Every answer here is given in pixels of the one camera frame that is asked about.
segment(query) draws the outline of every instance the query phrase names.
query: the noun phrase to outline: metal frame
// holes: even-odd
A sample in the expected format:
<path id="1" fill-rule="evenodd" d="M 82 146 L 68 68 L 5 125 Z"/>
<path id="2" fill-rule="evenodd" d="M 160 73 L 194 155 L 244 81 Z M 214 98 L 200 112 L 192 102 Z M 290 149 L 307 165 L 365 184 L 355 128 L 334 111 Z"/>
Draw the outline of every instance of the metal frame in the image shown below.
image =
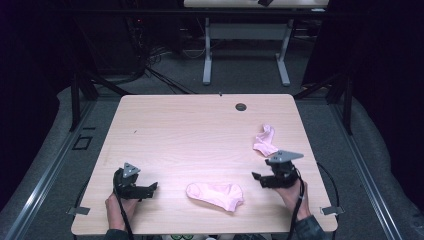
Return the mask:
<path id="1" fill-rule="evenodd" d="M 226 24 L 210 23 L 205 20 L 205 67 L 203 70 L 203 84 L 209 85 L 212 72 L 211 39 L 260 39 L 282 40 L 280 52 L 277 53 L 276 61 L 283 86 L 290 86 L 289 76 L 284 63 L 284 56 L 290 41 L 293 20 L 287 24 Z"/>
<path id="2" fill-rule="evenodd" d="M 337 105 L 330 104 L 329 106 L 331 113 L 336 119 L 336 123 L 340 128 L 340 131 L 343 133 L 343 136 L 352 151 L 352 155 L 355 160 L 354 165 L 358 172 L 359 178 L 364 185 L 364 189 L 368 194 L 368 198 L 370 199 L 371 204 L 374 207 L 378 219 L 380 220 L 380 224 L 383 228 L 384 233 L 386 234 L 387 239 L 403 239 L 396 226 L 396 223 L 393 220 L 392 215 L 390 214 L 390 210 L 386 205 L 386 201 L 384 201 L 383 197 L 381 196 L 381 193 L 378 190 L 374 178 L 371 176 L 371 173 L 368 170 L 368 166 L 365 163 L 365 159 L 363 158 L 361 151 L 356 145 L 355 138 L 350 135 L 344 128 L 341 110 Z"/>
<path id="3" fill-rule="evenodd" d="M 37 186 L 34 188 L 34 191 L 31 193 L 31 196 L 28 198 L 25 206 L 23 207 L 21 213 L 16 218 L 12 227 L 9 229 L 9 232 L 6 235 L 6 239 L 24 239 L 25 234 L 30 227 L 32 220 L 35 218 L 38 210 L 44 202 L 44 199 L 47 197 L 51 187 L 54 184 L 57 176 L 59 175 L 60 170 L 62 169 L 63 164 L 65 163 L 65 156 L 72 146 L 72 143 L 79 136 L 79 132 L 82 130 L 82 125 L 84 121 L 88 118 L 91 111 L 94 109 L 95 102 L 88 101 L 87 105 L 84 107 L 81 124 L 76 126 L 74 132 L 70 132 L 66 137 L 63 145 L 61 146 L 58 155 L 54 161 L 47 167 Z"/>

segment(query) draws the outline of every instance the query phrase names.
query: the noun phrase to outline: wooden table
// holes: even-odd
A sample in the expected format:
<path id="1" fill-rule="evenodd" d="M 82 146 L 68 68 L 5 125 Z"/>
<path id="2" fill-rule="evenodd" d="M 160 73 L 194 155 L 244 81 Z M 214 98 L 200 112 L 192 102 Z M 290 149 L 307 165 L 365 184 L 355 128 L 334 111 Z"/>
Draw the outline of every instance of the wooden table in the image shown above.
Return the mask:
<path id="1" fill-rule="evenodd" d="M 184 0 L 187 8 L 264 8 L 264 9 L 316 9 L 326 8 L 328 0 L 273 0 L 268 7 L 258 4 L 258 0 Z M 224 24 L 211 23 L 205 19 L 205 67 L 203 70 L 203 84 L 211 83 L 212 53 L 211 39 L 256 39 L 282 40 L 279 53 L 275 54 L 277 67 L 283 86 L 290 86 L 284 57 L 290 41 L 293 20 L 287 24 Z"/>
<path id="2" fill-rule="evenodd" d="M 243 103 L 245 111 L 235 105 Z M 288 232 L 290 213 L 282 199 L 261 188 L 252 171 L 272 174 L 253 150 L 262 125 L 275 128 L 273 145 L 304 154 L 293 163 L 309 184 L 310 208 L 325 231 L 334 231 L 327 192 L 290 95 L 138 95 L 122 98 L 81 202 L 76 235 L 104 234 L 104 201 L 114 172 L 125 162 L 141 169 L 137 186 L 159 182 L 153 198 L 138 204 L 135 234 L 214 234 Z M 195 182 L 238 184 L 244 203 L 234 213 L 186 196 Z"/>

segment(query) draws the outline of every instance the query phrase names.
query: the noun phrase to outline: wire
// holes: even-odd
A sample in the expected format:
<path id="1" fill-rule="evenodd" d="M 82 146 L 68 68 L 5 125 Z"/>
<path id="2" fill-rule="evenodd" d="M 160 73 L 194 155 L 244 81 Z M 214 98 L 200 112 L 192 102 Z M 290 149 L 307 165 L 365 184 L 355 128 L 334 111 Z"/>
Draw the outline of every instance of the wire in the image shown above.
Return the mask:
<path id="1" fill-rule="evenodd" d="M 87 185 L 88 185 L 88 182 L 90 181 L 90 178 L 88 178 L 87 179 L 87 181 L 85 181 L 85 183 L 82 185 L 82 188 L 81 188 L 81 190 L 80 190 L 80 192 L 78 193 L 78 197 L 77 197 L 77 200 L 75 201 L 75 204 L 74 204 L 74 208 L 77 208 L 78 206 L 79 206 L 79 204 L 80 204 L 80 202 L 81 202 L 81 196 L 82 196 L 82 193 L 85 191 L 85 189 L 87 188 Z M 72 234 L 73 236 L 74 236 L 74 239 L 75 240 L 77 240 L 77 236 L 75 235 L 75 234 Z"/>
<path id="2" fill-rule="evenodd" d="M 203 26 L 202 26 L 202 24 L 200 23 L 199 18 L 196 18 L 196 21 L 197 21 L 197 24 L 199 24 L 200 30 L 202 31 L 203 36 L 204 36 L 204 35 L 205 35 L 205 30 L 203 30 Z"/>
<path id="3" fill-rule="evenodd" d="M 150 74 L 155 76 L 157 79 L 159 79 L 160 81 L 167 84 L 169 86 L 169 88 L 171 89 L 171 91 L 174 92 L 174 93 L 176 93 L 174 91 L 174 88 L 176 88 L 176 89 L 178 89 L 179 91 L 181 91 L 182 93 L 185 93 L 185 94 L 190 94 L 190 93 L 197 94 L 196 92 L 194 92 L 193 90 L 190 90 L 189 88 L 185 87 L 181 83 L 156 72 L 155 70 L 151 69 L 150 67 L 146 67 L 146 70 L 149 71 Z"/>
<path id="4" fill-rule="evenodd" d="M 147 59 L 147 66 L 152 66 L 156 63 L 159 63 L 162 60 L 162 55 L 172 53 L 166 47 L 156 46 L 153 47 L 150 51 L 149 58 Z"/>
<path id="5" fill-rule="evenodd" d="M 305 183 L 303 182 L 302 177 L 300 176 L 300 172 L 297 169 L 296 171 L 300 180 L 300 193 L 299 193 L 299 199 L 297 200 L 296 206 L 294 207 L 294 210 L 293 210 L 293 215 L 292 215 L 292 219 L 290 223 L 290 232 L 289 232 L 289 235 L 287 236 L 287 240 L 290 240 L 293 237 L 294 227 L 296 225 L 297 213 L 299 212 L 300 205 L 302 204 L 302 201 L 305 195 Z"/>
<path id="6" fill-rule="evenodd" d="M 199 50 L 183 50 L 184 55 L 186 55 L 186 57 L 191 58 L 191 59 L 195 59 L 198 57 L 201 57 L 204 53 L 205 53 L 206 49 L 199 49 Z M 188 54 L 187 52 L 194 52 L 194 51 L 202 51 L 201 53 L 199 53 L 196 56 L 191 56 L 190 54 Z"/>
<path id="7" fill-rule="evenodd" d="M 140 77 L 142 77 L 143 75 L 144 75 L 144 72 L 136 72 L 128 78 L 124 78 L 124 79 L 120 79 L 120 80 L 108 80 L 108 82 L 111 82 L 115 85 L 120 85 L 120 84 L 124 84 L 124 83 L 133 82 L 133 81 L 139 79 Z"/>
<path id="8" fill-rule="evenodd" d="M 125 213 L 125 209 L 122 206 L 121 197 L 118 195 L 118 191 L 116 191 L 115 185 L 113 185 L 113 193 L 115 194 L 116 199 L 118 200 L 119 208 L 121 209 L 121 215 L 124 219 L 125 227 L 127 228 L 128 232 L 128 239 L 134 240 L 134 234 L 132 233 L 130 222 L 128 221 L 127 214 Z"/>
<path id="9" fill-rule="evenodd" d="M 334 187 L 334 192 L 335 192 L 335 194 L 336 194 L 336 207 L 340 207 L 340 198 L 339 198 L 339 191 L 337 190 L 337 186 L 336 186 L 336 182 L 334 181 L 334 179 L 333 179 L 333 177 L 331 176 L 331 174 L 330 174 L 330 172 L 328 172 L 327 171 L 327 169 L 325 169 L 324 168 L 324 166 L 321 164 L 321 163 L 319 163 L 318 161 L 317 161 L 317 165 L 322 169 L 322 170 L 324 170 L 324 172 L 328 175 L 328 177 L 330 178 L 330 180 L 331 180 L 331 183 L 333 184 L 333 187 Z M 338 215 L 336 215 L 336 221 L 337 221 L 337 223 L 339 222 L 339 216 Z M 333 238 L 332 238 L 333 240 L 334 239 L 336 239 L 336 230 L 334 230 L 334 232 L 333 232 Z"/>

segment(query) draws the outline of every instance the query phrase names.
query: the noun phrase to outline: cable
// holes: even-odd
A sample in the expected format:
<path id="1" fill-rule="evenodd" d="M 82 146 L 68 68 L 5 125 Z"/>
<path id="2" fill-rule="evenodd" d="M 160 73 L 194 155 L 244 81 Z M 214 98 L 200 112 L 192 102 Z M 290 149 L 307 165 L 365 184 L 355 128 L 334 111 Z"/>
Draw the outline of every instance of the cable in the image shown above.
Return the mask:
<path id="1" fill-rule="evenodd" d="M 303 198 L 305 196 L 305 183 L 303 182 L 302 177 L 300 176 L 300 172 L 297 169 L 296 171 L 299 175 L 299 180 L 300 180 L 300 193 L 299 193 L 299 199 L 297 200 L 296 206 L 294 207 L 294 210 L 293 210 L 293 215 L 292 215 L 292 219 L 290 223 L 290 232 L 289 232 L 289 235 L 287 236 L 287 240 L 290 240 L 293 237 L 294 227 L 296 225 L 297 213 L 299 212 L 300 205 L 302 204 Z"/>
<path id="2" fill-rule="evenodd" d="M 330 178 L 330 180 L 331 180 L 331 183 L 333 184 L 333 187 L 334 187 L 334 192 L 335 192 L 335 194 L 336 194 L 336 207 L 340 207 L 340 198 L 339 198 L 339 191 L 337 190 L 337 186 L 336 186 L 336 182 L 334 181 L 334 179 L 333 179 L 333 177 L 331 176 L 331 174 L 327 171 L 327 169 L 325 169 L 324 168 L 324 166 L 322 166 L 322 164 L 321 163 L 319 163 L 318 161 L 317 161 L 317 165 L 322 169 L 322 170 L 324 170 L 324 172 L 328 175 L 328 177 Z M 339 216 L 338 215 L 336 215 L 336 221 L 337 221 L 337 223 L 339 222 Z M 332 239 L 334 240 L 334 239 L 336 239 L 336 231 L 337 230 L 335 230 L 334 232 L 333 232 L 333 237 L 332 237 Z"/>
<path id="3" fill-rule="evenodd" d="M 176 93 L 176 92 L 174 91 L 173 88 L 176 88 L 176 89 L 180 90 L 181 92 L 183 92 L 185 94 L 190 94 L 190 93 L 197 94 L 196 92 L 194 92 L 193 90 L 190 90 L 189 88 L 185 87 L 181 83 L 156 72 L 155 70 L 151 69 L 150 67 L 146 67 L 146 70 L 149 71 L 157 79 L 159 79 L 160 81 L 167 84 L 170 87 L 171 91 L 174 92 L 174 93 Z"/>
<path id="4" fill-rule="evenodd" d="M 80 190 L 80 192 L 78 193 L 78 197 L 77 197 L 77 200 L 75 201 L 75 204 L 74 204 L 74 208 L 77 208 L 78 206 L 79 206 L 79 204 L 80 204 L 80 201 L 81 201 L 81 196 L 82 196 L 82 193 L 85 191 L 85 189 L 87 188 L 87 185 L 88 185 L 88 182 L 90 181 L 90 178 L 88 178 L 87 179 L 87 181 L 85 181 L 85 183 L 83 184 L 83 186 L 82 186 L 82 188 L 81 188 L 81 190 Z M 77 240 L 77 236 L 75 235 L 75 234 L 72 234 L 73 236 L 74 236 L 74 240 Z"/>
<path id="5" fill-rule="evenodd" d="M 198 57 L 201 57 L 203 55 L 203 53 L 205 53 L 206 49 L 199 49 L 199 50 L 183 50 L 184 55 L 186 55 L 186 57 L 191 58 L 191 59 L 196 59 Z M 190 54 L 188 54 L 187 52 L 194 52 L 194 51 L 202 51 L 201 53 L 199 53 L 196 56 L 191 56 Z"/>
<path id="6" fill-rule="evenodd" d="M 127 228 L 128 232 L 128 239 L 134 240 L 134 234 L 132 233 L 130 222 L 128 221 L 127 214 L 125 213 L 125 209 L 122 206 L 121 197 L 118 195 L 118 191 L 116 191 L 115 186 L 113 186 L 113 193 L 116 196 L 116 199 L 118 200 L 119 208 L 121 209 L 122 218 L 124 219 L 125 227 Z"/>
<path id="7" fill-rule="evenodd" d="M 115 85 L 120 85 L 124 83 L 133 82 L 144 75 L 144 72 L 136 72 L 128 78 L 119 79 L 119 80 L 108 80 L 108 82 L 113 83 Z"/>

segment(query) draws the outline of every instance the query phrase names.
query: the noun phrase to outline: hand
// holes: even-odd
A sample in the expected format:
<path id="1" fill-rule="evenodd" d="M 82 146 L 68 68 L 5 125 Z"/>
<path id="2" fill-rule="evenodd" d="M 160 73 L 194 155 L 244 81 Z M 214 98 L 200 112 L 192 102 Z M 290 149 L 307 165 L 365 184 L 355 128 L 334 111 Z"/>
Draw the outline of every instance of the hand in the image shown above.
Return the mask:
<path id="1" fill-rule="evenodd" d="M 309 211 L 309 201 L 308 201 L 308 184 L 304 181 L 305 193 L 303 195 L 302 204 L 300 204 L 299 211 L 297 213 L 297 221 L 300 221 L 304 218 L 311 216 Z M 286 207 L 293 214 L 294 208 L 296 207 L 296 202 L 299 199 L 300 195 L 300 180 L 297 179 L 295 184 L 290 188 L 274 188 L 281 198 L 283 198 Z"/>
<path id="2" fill-rule="evenodd" d="M 121 199 L 122 207 L 127 214 L 128 221 L 131 221 L 138 199 Z M 118 199 L 112 193 L 105 201 L 107 210 L 107 220 L 109 222 L 109 229 L 119 229 L 125 231 L 125 222 L 119 208 Z"/>

